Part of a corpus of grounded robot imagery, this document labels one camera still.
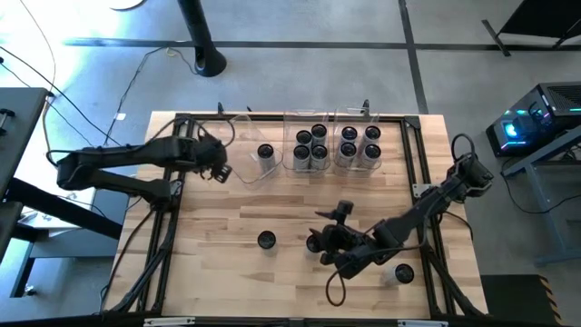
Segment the wooden tabletop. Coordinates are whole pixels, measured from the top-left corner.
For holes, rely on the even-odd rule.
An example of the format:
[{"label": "wooden tabletop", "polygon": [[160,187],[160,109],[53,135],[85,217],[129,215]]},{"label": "wooden tabletop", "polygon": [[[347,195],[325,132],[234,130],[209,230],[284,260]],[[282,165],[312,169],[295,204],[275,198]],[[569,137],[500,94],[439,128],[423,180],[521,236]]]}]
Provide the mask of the wooden tabletop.
[{"label": "wooden tabletop", "polygon": [[[146,138],[174,116],[175,112],[154,112]],[[432,183],[440,183],[452,165],[444,118],[421,115],[420,120]],[[282,122],[255,124],[275,146],[280,146]],[[267,183],[249,187],[235,174],[225,184],[208,183],[196,174],[187,174],[162,314],[428,318],[419,251],[401,252],[383,266],[372,264],[355,278],[346,280],[347,300],[339,308],[331,306],[325,297],[325,282],[335,267],[323,266],[305,252],[309,228],[321,229],[330,223],[314,212],[330,211],[339,200],[355,203],[348,224],[362,231],[382,218],[404,213],[411,206],[399,125],[382,123],[380,128],[382,165],[369,178],[339,177],[333,174],[332,167],[322,178],[294,178],[280,165]],[[409,135],[419,174],[413,133]],[[231,162],[236,156],[234,148],[228,149]],[[137,178],[162,178],[162,172],[161,168],[145,165],[140,167]],[[459,204],[453,204],[449,210],[466,218]],[[118,252],[147,212],[143,202],[128,212]],[[153,219],[137,233],[121,261],[106,307],[119,302],[142,271],[152,226]],[[278,251],[274,256],[265,255],[256,243],[264,230],[276,234]],[[445,215],[441,232],[450,274],[476,307],[486,312],[469,231],[461,222]],[[417,235],[412,233],[406,245],[417,243]],[[413,267],[414,281],[395,288],[381,286],[382,270],[398,263]],[[432,273],[438,303],[443,309],[441,283],[433,269]],[[149,304],[155,285],[157,274],[153,277]],[[338,279],[331,284],[330,295],[339,300]]]}]

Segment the computer tower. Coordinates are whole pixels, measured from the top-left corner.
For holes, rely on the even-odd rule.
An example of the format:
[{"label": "computer tower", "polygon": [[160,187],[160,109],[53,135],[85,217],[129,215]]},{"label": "computer tower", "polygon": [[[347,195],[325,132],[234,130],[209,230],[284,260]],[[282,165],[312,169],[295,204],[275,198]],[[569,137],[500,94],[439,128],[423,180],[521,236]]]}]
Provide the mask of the computer tower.
[{"label": "computer tower", "polygon": [[533,153],[581,124],[581,82],[541,83],[487,128],[497,157]]}]

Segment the pole base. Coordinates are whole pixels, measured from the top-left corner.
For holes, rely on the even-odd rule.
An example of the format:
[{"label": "pole base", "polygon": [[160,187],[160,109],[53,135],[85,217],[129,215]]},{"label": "pole base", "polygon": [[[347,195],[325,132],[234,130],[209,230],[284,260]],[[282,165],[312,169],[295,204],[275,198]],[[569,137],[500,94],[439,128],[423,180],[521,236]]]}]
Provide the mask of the pole base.
[{"label": "pole base", "polygon": [[214,77],[226,69],[228,62],[215,47],[195,47],[196,73],[204,77]]}]

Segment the clear plastic bin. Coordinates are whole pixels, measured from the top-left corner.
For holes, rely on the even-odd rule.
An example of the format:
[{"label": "clear plastic bin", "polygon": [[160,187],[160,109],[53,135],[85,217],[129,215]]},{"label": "clear plastic bin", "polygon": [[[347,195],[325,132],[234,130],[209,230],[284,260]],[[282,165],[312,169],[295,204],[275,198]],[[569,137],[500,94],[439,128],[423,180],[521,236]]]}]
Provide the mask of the clear plastic bin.
[{"label": "clear plastic bin", "polygon": [[331,163],[329,114],[315,110],[287,111],[283,130],[282,163],[287,175],[324,175]]},{"label": "clear plastic bin", "polygon": [[[244,183],[255,183],[273,175],[282,161],[282,152],[277,144],[264,137],[246,114],[233,117],[230,123],[235,131],[234,139],[227,148],[228,165],[232,171]],[[207,121],[203,127],[223,144],[232,139],[232,128],[227,121]]]},{"label": "clear plastic bin", "polygon": [[333,172],[340,176],[367,177],[380,168],[380,134],[379,114],[371,114],[368,107],[338,108],[332,133]]}]

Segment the gray floor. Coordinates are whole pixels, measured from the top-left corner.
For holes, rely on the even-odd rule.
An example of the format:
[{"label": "gray floor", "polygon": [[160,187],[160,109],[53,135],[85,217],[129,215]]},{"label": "gray floor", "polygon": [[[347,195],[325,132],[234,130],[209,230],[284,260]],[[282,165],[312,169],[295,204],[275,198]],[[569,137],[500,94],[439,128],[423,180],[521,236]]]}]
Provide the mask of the gray floor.
[{"label": "gray floor", "polygon": [[[135,68],[151,49],[66,47],[58,41],[81,36],[188,39],[177,4],[166,0],[147,0],[129,12],[113,12],[96,3],[81,5],[76,0],[67,0],[67,5],[58,10],[50,9],[40,0],[26,3],[53,41],[57,85],[102,128],[111,122]],[[491,44],[480,20],[487,18],[498,29],[519,3],[519,0],[408,0],[408,9],[417,43]],[[218,41],[405,42],[397,0],[212,0],[203,4]],[[52,66],[42,39],[18,2],[5,10],[2,22],[5,24],[0,25],[0,35],[8,39],[5,46],[23,54],[33,66],[50,75]],[[24,28],[23,33],[34,45],[17,40],[16,25]],[[514,36],[506,40],[512,44],[554,41]],[[578,40],[569,43],[579,44]],[[183,51],[186,57],[192,57],[191,49]],[[248,105],[254,111],[292,108],[332,111],[337,106],[358,105],[369,98],[378,112],[418,112],[406,50],[222,48],[221,51],[229,65],[214,78],[193,76],[177,57],[164,52],[154,54],[127,97],[123,107],[127,117],[115,126],[113,137],[123,143],[140,142],[151,111],[213,110],[218,101],[229,110],[244,110]],[[551,246],[545,226],[540,217],[521,213],[508,199],[505,185],[497,175],[501,162],[492,155],[484,129],[536,83],[578,80],[581,52],[514,52],[506,58],[499,52],[419,51],[418,58],[429,112],[445,115],[449,135],[460,132],[472,135],[480,159],[497,176],[491,192],[466,205],[468,219],[474,226],[480,272],[545,275],[556,293],[565,322],[580,324],[581,312],[576,304],[581,301],[578,282],[581,261],[542,269],[533,265],[534,257],[546,253]],[[6,65],[21,77],[41,85],[25,67],[7,56],[5,59]],[[19,83],[0,69],[0,85],[19,86]],[[62,99],[55,105],[80,126],[91,142],[103,141]],[[85,146],[57,115],[49,115],[48,126],[54,148]],[[544,176],[551,198],[556,201],[581,191],[578,177],[573,177],[575,172],[558,171]],[[512,185],[517,200],[535,210],[534,204],[526,199],[527,181],[516,179]],[[579,204],[567,203],[558,210],[558,216],[575,214]],[[569,241],[580,243],[580,232],[570,230]],[[39,296],[7,299],[23,248],[23,244],[13,242],[9,251],[12,259],[0,266],[1,321],[96,311],[98,290],[105,284],[111,260],[39,261],[31,278]]]}]

